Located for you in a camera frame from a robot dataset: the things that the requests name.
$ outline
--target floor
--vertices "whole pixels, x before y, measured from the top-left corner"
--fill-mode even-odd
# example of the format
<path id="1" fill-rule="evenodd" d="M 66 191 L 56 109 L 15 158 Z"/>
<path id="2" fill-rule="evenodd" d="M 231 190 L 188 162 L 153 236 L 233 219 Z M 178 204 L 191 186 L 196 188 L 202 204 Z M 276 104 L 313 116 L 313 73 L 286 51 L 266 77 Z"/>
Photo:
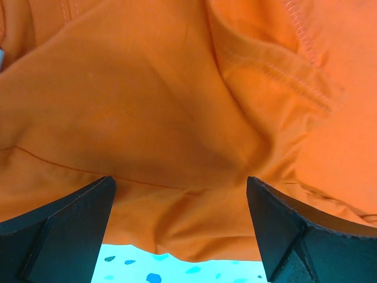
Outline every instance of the floor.
<path id="1" fill-rule="evenodd" d="M 266 283 L 261 262 L 182 262 L 134 246 L 103 245 L 92 283 Z"/>

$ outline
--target orange shirt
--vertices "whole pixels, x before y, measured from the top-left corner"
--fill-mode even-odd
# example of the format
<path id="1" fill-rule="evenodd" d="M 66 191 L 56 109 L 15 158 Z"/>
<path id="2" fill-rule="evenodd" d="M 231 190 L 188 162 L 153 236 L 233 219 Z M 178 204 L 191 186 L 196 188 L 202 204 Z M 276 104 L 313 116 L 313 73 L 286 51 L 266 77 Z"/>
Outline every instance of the orange shirt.
<path id="1" fill-rule="evenodd" d="M 377 226 L 377 2 L 0 3 L 0 221 L 111 175 L 105 243 L 257 260 L 257 176 Z"/>

